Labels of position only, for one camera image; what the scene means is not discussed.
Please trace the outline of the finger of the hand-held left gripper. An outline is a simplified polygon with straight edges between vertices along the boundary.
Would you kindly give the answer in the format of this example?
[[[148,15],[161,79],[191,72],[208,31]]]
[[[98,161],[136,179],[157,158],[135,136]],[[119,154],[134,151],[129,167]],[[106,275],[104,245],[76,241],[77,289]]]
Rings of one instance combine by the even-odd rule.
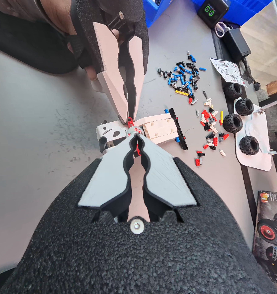
[[[97,78],[119,120],[125,124],[128,118],[128,102],[118,67],[118,40],[105,24],[94,22],[93,27],[103,64],[103,69],[97,74]]]
[[[129,116],[135,121],[145,77],[141,38],[134,36],[128,43],[128,50],[131,61],[128,71],[128,106]]]

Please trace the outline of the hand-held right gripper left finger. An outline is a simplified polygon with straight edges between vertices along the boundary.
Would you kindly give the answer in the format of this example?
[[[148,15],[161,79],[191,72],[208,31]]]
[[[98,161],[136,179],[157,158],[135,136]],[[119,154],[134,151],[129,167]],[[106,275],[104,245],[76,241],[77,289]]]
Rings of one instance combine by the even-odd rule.
[[[129,170],[134,164],[137,136],[131,134],[100,158],[78,207],[109,211],[118,222],[127,222],[132,199]]]

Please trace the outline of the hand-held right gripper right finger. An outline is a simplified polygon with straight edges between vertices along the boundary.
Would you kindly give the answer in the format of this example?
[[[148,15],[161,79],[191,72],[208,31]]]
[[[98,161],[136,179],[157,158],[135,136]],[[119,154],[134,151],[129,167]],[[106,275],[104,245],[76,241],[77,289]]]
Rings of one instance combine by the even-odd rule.
[[[166,211],[197,206],[175,158],[141,134],[137,135],[137,142],[145,171],[143,199],[150,221],[159,222]]]

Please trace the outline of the white black toy truck chassis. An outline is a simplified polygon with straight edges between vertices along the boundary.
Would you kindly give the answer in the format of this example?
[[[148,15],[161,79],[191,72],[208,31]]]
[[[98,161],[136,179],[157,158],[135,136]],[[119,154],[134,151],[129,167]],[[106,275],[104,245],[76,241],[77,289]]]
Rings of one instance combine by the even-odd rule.
[[[134,132],[144,135],[157,145],[175,140],[183,150],[188,150],[186,138],[174,109],[165,109],[164,112],[164,114],[147,116],[136,121],[128,117],[125,124],[120,120],[113,122],[104,120],[96,127],[100,152],[106,154]]]

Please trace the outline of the white sticker sheet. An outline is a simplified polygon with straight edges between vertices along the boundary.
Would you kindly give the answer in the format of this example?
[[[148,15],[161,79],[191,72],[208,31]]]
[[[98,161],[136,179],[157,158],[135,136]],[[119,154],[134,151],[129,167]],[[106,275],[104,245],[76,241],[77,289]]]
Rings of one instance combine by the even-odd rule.
[[[237,64],[231,61],[226,61],[226,60],[221,60],[216,58],[210,58],[210,61],[213,64],[214,68],[217,70],[217,72],[225,80],[225,82],[236,83],[241,86],[247,87],[244,79],[242,78],[240,74],[240,70]]]

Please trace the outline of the grey desk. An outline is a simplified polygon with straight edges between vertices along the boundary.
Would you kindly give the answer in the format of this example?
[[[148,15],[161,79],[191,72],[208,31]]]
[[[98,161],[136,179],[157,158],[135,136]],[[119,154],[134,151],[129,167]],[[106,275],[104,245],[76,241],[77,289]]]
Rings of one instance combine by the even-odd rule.
[[[221,77],[210,62],[216,57],[211,31],[191,1],[173,1],[149,28],[149,43],[137,118],[174,108],[188,150],[175,141],[160,147],[181,158],[218,193],[251,248],[248,196],[252,191],[257,199],[258,190],[277,192],[274,163],[270,171],[242,168],[231,135],[222,145],[226,157],[208,150],[200,167],[194,162],[204,136],[195,112],[204,99],[202,91],[228,113]],[[207,68],[200,73],[194,105],[157,73],[186,61],[187,51]],[[92,90],[84,70],[49,75],[0,52],[0,273],[17,266],[52,201],[101,156],[95,129],[103,120],[117,117],[106,95]]]

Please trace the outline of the person's left hand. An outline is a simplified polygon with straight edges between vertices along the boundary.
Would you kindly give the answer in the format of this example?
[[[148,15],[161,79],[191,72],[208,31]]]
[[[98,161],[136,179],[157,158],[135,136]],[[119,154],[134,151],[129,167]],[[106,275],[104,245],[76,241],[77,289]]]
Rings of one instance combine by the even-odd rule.
[[[67,35],[76,35],[71,17],[71,0],[41,0],[41,5],[51,23]],[[91,81],[97,80],[97,73],[93,65],[92,58],[87,52],[83,61],[88,78]]]

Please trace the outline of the pile of blue black pins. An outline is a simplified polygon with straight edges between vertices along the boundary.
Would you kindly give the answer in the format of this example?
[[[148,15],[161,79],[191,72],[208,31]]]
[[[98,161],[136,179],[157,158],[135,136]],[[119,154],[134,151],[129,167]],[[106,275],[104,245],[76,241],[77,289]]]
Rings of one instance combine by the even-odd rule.
[[[163,77],[174,91],[181,90],[189,94],[185,96],[189,105],[197,102],[195,92],[199,89],[200,73],[206,71],[207,68],[198,66],[196,58],[190,51],[187,51],[187,60],[177,62],[172,71],[157,69],[158,75]]]

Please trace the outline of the blue plastic bin with tag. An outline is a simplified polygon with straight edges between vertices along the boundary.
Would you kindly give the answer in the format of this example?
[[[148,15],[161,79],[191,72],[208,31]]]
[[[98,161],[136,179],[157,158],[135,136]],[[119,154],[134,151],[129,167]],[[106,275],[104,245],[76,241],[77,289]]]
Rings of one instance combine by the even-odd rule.
[[[148,28],[161,16],[171,2],[172,0],[143,0]]]

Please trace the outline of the pile of red white parts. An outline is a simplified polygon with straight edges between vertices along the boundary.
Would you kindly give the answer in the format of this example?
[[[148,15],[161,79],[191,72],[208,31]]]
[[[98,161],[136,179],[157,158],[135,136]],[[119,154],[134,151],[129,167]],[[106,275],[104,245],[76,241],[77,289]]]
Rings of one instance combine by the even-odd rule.
[[[226,152],[223,149],[223,142],[229,138],[229,133],[224,130],[223,125],[219,123],[220,112],[224,110],[218,109],[213,104],[214,100],[209,96],[207,91],[203,90],[203,100],[196,108],[196,117],[201,125],[201,130],[203,132],[203,142],[202,149],[196,151],[198,159],[196,160],[196,165],[202,165],[202,157],[208,150],[218,153],[220,157],[226,157]]]

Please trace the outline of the black toy tyre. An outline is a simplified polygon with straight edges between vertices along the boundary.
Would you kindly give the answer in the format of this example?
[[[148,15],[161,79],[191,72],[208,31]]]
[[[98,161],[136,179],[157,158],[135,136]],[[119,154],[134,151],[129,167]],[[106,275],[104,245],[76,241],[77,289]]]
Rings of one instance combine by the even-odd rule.
[[[235,134],[241,131],[243,128],[243,122],[238,114],[231,113],[224,117],[223,127],[225,131]]]
[[[243,137],[240,140],[239,147],[241,152],[248,156],[256,155],[260,150],[258,140],[253,136]]]
[[[226,83],[223,91],[226,98],[236,100],[242,95],[242,86],[238,83]]]
[[[235,110],[240,116],[249,116],[254,111],[254,105],[248,98],[241,98],[235,104]]]

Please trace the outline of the white book stand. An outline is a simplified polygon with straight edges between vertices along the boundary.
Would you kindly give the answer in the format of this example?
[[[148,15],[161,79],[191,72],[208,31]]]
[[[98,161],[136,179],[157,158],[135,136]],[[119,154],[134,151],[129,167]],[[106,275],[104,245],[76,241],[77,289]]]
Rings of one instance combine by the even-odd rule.
[[[234,113],[236,111],[236,104],[242,98],[234,101]],[[252,104],[253,111],[248,116],[239,117],[242,120],[242,129],[235,134],[236,157],[240,164],[256,168],[263,171],[270,171],[272,167],[271,156],[277,155],[277,150],[271,149],[269,144],[269,132],[267,127],[267,118],[265,110],[261,107]],[[247,155],[240,149],[240,141],[244,137],[254,137],[259,144],[259,150],[254,155]]]

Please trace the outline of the black power bank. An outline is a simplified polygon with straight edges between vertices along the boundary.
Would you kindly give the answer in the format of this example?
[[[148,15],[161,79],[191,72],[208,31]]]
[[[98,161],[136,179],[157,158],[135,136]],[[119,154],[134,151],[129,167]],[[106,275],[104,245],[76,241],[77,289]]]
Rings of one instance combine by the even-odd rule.
[[[214,28],[228,12],[230,4],[230,0],[205,0],[197,10],[197,15],[209,28]]]

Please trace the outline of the black adapter box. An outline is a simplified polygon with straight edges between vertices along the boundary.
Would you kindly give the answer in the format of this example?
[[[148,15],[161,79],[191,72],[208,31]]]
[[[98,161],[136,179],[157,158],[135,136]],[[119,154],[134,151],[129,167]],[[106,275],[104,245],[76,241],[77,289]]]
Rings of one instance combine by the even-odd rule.
[[[238,63],[251,54],[251,50],[240,28],[228,30],[221,39],[231,55],[233,62]]]

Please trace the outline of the printed toy truck box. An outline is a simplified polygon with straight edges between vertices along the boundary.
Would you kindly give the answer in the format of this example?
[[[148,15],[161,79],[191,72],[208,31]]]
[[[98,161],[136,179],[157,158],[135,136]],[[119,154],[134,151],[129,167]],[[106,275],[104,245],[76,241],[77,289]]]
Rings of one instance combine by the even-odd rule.
[[[277,192],[258,191],[252,253],[277,287]]]

